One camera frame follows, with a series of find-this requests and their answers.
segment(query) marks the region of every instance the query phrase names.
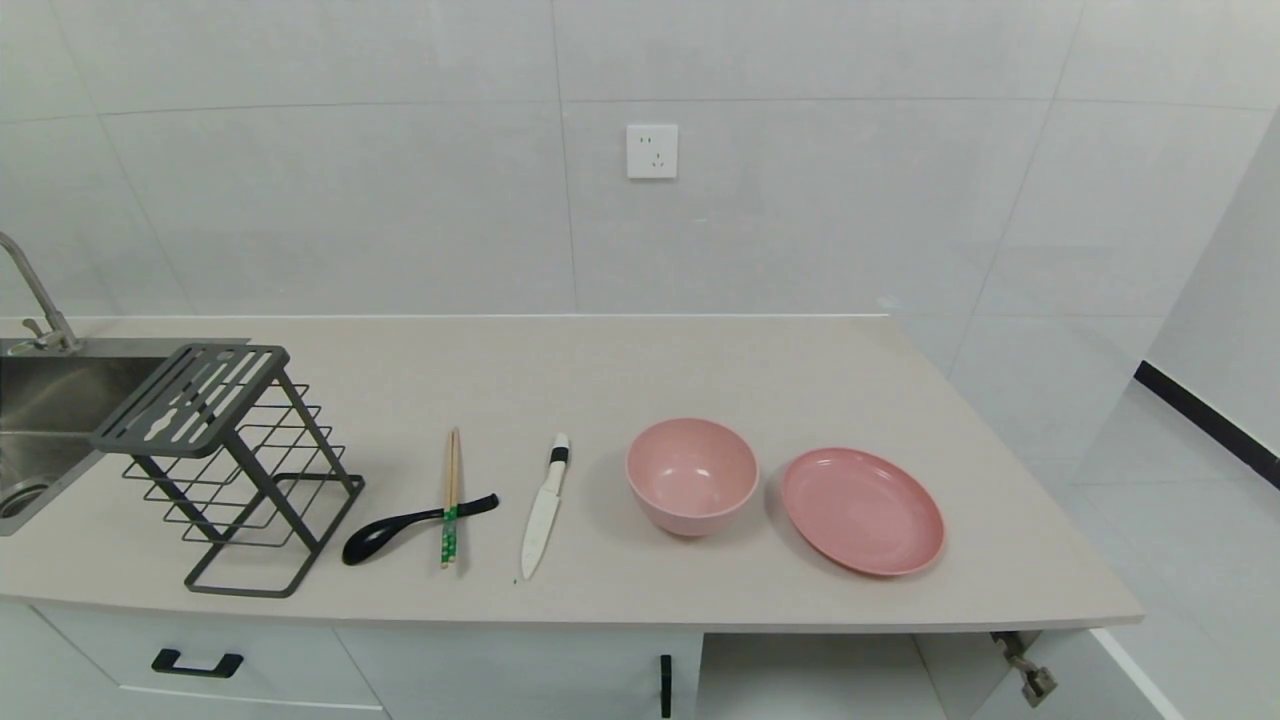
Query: gray metal rack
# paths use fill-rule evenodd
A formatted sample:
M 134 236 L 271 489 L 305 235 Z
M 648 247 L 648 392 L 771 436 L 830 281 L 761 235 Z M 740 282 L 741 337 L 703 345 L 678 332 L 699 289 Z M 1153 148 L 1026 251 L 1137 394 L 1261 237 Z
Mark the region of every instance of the gray metal rack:
M 164 519 L 189 525 L 182 539 L 212 544 L 184 580 L 192 592 L 293 594 L 365 487 L 343 468 L 346 448 L 330 443 L 333 428 L 319 424 L 320 406 L 303 400 L 310 387 L 289 379 L 288 361 L 278 346 L 183 346 L 91 437 L 102 452 L 133 457 L 124 477 L 152 483 L 146 500 L 173 505 Z M 234 546 L 298 546 L 301 560 L 283 587 L 202 582 Z

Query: wall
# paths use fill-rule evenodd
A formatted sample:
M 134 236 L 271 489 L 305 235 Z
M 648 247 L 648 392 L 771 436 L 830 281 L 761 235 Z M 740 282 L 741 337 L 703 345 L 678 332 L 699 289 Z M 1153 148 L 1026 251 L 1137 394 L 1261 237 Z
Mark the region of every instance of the wall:
M 0 0 L 0 223 L 79 314 L 888 310 L 1071 457 L 1277 70 L 1262 0 Z
M 1147 359 L 1280 451 L 1280 122 Z

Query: spoon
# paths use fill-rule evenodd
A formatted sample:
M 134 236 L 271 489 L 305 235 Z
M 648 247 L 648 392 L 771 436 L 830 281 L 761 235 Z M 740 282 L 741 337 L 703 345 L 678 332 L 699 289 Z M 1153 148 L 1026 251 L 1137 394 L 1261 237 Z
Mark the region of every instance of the spoon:
M 494 507 L 498 507 L 498 496 L 489 495 L 486 497 L 481 497 L 480 500 L 472 500 L 471 502 L 458 505 L 458 518 L 479 515 L 481 512 L 488 512 Z M 351 538 L 347 539 L 347 544 L 342 546 L 342 562 L 344 565 L 358 565 L 381 550 L 384 544 L 387 544 L 404 528 L 412 525 L 413 523 L 434 520 L 436 518 L 444 518 L 443 507 L 374 520 L 372 523 L 356 530 Z

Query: sink drain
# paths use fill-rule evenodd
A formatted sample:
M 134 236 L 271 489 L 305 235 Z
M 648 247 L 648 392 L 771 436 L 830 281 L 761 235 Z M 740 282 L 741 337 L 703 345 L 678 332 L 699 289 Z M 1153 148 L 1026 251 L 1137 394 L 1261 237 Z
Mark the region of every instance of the sink drain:
M 44 495 L 46 489 L 49 489 L 49 486 L 28 486 L 9 497 L 0 500 L 0 520 L 17 518 L 19 512 L 26 510 L 27 506 Z

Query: beige countertop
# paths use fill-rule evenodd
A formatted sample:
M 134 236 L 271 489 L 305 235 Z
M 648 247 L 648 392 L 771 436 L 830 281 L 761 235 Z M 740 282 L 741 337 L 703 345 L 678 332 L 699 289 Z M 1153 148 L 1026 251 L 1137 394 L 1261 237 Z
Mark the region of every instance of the beige countertop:
M 1053 500 L 888 318 L 493 316 L 76 320 L 88 337 L 248 337 L 283 345 L 312 386 L 344 464 L 369 486 L 285 600 L 188 592 L 206 550 L 180 542 L 109 456 L 13 537 L 0 596 L 109 609 L 320 621 L 666 625 L 748 632 L 1083 628 L 1142 609 Z M 23 337 L 0 320 L 0 337 Z M 623 470 L 649 424 L 704 416 L 737 430 L 760 489 L 718 536 L 680 539 L 640 514 Z M 462 429 L 463 497 L 502 506 L 462 523 L 460 565 L 439 530 L 347 568 L 361 525 L 436 507 L 445 436 Z M 520 546 L 553 436 L 572 461 L 530 582 Z M 812 550 L 777 496 L 786 464 L 823 446 L 881 455 L 923 483 L 947 546 L 892 580 Z

